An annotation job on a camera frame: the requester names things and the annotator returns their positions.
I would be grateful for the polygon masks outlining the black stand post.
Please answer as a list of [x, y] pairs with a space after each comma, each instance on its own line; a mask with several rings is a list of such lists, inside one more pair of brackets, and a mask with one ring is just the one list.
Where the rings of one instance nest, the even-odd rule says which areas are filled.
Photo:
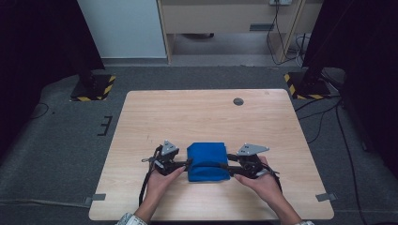
[[90, 69], [83, 68], [79, 72], [79, 76], [84, 89], [95, 90], [97, 88], [96, 78]]
[[305, 91], [312, 89], [319, 80], [323, 68], [323, 57], [317, 53], [306, 63], [306, 72], [303, 77], [302, 87]]

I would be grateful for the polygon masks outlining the blue cloth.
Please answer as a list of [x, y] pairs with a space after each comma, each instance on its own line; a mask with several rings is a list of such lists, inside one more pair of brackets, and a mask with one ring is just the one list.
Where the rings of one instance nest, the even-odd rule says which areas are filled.
[[228, 162], [223, 142], [194, 142], [188, 149], [191, 165], [188, 169], [190, 182], [220, 182], [229, 180], [230, 175], [221, 167]]

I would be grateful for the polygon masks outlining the grey tape piece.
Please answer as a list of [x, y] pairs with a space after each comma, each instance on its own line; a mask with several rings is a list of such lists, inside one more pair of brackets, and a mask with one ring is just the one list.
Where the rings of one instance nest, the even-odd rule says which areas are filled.
[[316, 199], [319, 202], [324, 202], [324, 201], [335, 201], [338, 199], [337, 195], [335, 193], [322, 193], [322, 194], [317, 194]]
[[104, 201], [105, 198], [106, 198], [106, 194], [105, 193], [93, 194], [91, 197], [85, 197], [84, 198], [84, 203], [87, 204], [87, 205], [90, 205], [94, 201]]

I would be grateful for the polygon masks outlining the person's right hand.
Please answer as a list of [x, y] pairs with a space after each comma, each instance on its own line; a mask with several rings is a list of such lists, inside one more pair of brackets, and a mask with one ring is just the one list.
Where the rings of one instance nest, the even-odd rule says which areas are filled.
[[250, 179], [240, 174], [235, 174], [234, 177], [243, 186], [251, 188], [271, 209], [281, 209], [285, 204], [285, 198], [279, 186], [269, 173], [256, 179]]

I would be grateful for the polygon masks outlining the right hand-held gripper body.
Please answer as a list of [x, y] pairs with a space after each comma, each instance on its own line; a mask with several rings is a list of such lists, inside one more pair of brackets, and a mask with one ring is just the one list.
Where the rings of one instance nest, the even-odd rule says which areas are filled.
[[258, 154], [268, 151], [266, 146], [244, 143], [237, 151], [237, 161], [243, 169], [243, 175], [255, 179], [264, 173], [264, 166]]

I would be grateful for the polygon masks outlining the person's patterned left sleeve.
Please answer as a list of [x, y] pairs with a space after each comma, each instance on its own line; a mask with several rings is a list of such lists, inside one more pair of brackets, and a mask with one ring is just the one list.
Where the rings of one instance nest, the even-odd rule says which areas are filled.
[[115, 225], [147, 225], [147, 223], [134, 214], [126, 213]]

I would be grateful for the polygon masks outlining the person's left hand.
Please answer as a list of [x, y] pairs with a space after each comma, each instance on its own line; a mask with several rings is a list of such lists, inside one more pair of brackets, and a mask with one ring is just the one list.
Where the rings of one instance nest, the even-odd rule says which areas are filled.
[[167, 188], [185, 171], [180, 167], [168, 175], [154, 171], [148, 180], [144, 203], [158, 205]]

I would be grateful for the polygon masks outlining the black curtain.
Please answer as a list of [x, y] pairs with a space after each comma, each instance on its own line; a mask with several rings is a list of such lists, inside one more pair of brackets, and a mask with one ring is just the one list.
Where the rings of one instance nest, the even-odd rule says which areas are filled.
[[305, 67], [317, 53], [323, 68], [345, 72], [343, 97], [367, 147], [398, 176], [398, 0], [324, 0]]
[[103, 69], [78, 0], [0, 0], [0, 160], [44, 86]]

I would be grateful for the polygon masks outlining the light wooden cabinet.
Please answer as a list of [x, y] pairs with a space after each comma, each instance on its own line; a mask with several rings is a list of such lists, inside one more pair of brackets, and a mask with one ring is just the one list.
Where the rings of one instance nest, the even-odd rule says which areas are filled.
[[293, 0], [270, 6], [269, 0], [157, 0], [167, 57], [176, 34], [267, 32], [276, 60], [287, 59], [297, 34], [310, 34], [324, 0]]

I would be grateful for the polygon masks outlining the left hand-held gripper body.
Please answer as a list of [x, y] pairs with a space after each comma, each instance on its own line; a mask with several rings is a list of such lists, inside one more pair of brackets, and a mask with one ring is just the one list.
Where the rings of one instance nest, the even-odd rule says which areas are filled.
[[156, 170], [162, 175], [168, 175], [177, 168], [174, 158], [178, 152], [178, 147], [168, 140], [165, 140], [163, 144], [160, 144], [155, 149], [154, 155], [149, 158], [144, 158], [143, 162], [149, 163], [150, 171]]

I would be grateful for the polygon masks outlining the yellow-black striped stand base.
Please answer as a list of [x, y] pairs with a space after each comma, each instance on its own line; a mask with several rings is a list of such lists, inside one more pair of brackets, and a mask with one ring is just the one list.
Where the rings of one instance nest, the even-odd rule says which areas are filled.
[[94, 76], [97, 81], [97, 88], [95, 90], [84, 89], [82, 83], [78, 81], [70, 95], [71, 101], [104, 100], [108, 97], [115, 82], [115, 76], [104, 74]]
[[283, 75], [294, 99], [330, 98], [330, 90], [320, 79], [309, 78], [305, 72], [288, 72]]

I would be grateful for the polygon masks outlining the white panel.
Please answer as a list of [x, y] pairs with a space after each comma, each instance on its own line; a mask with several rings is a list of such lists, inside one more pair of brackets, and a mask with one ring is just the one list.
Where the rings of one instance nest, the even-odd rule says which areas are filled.
[[157, 0], [78, 0], [99, 55], [165, 58]]

